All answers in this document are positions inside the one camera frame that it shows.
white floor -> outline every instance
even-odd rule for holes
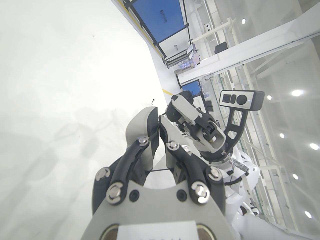
[[[127,123],[166,107],[149,49],[109,0],[0,0],[0,16],[0,239],[80,239]]]

blue screen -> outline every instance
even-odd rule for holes
[[[191,92],[192,96],[198,95],[201,91],[199,81],[193,81],[186,85],[183,85],[182,90]]]
[[[133,6],[157,42],[184,27],[179,0],[137,0]]]

logo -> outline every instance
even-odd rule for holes
[[[163,10],[160,11],[160,14],[162,15],[163,19],[164,19],[164,22],[167,23],[167,18],[166,18],[166,15],[165,13],[163,12]]]

white label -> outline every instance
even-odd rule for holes
[[[199,240],[196,222],[120,225],[117,240]]]

yellow line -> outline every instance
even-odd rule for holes
[[[122,6],[123,9],[125,9],[125,11],[128,12],[128,10],[126,9],[126,7],[123,4],[123,1],[121,0],[117,0],[119,5]],[[160,51],[154,46],[153,42],[149,39],[149,37],[147,36],[147,34],[145,33],[145,31],[141,28],[140,24],[137,23],[137,21],[132,17],[132,15],[128,12],[128,15],[131,17],[131,19],[134,21],[134,23],[136,24],[136,26],[141,30],[141,32],[144,34],[145,38],[150,42],[150,44],[154,47],[154,49],[157,51],[158,55],[162,58],[162,55],[160,53]]]
[[[163,91],[165,94],[168,94],[168,95],[170,95],[170,96],[172,96],[172,95],[173,95],[171,92],[168,92],[168,91],[167,91],[167,90],[165,90],[165,89],[162,89],[162,91]]]

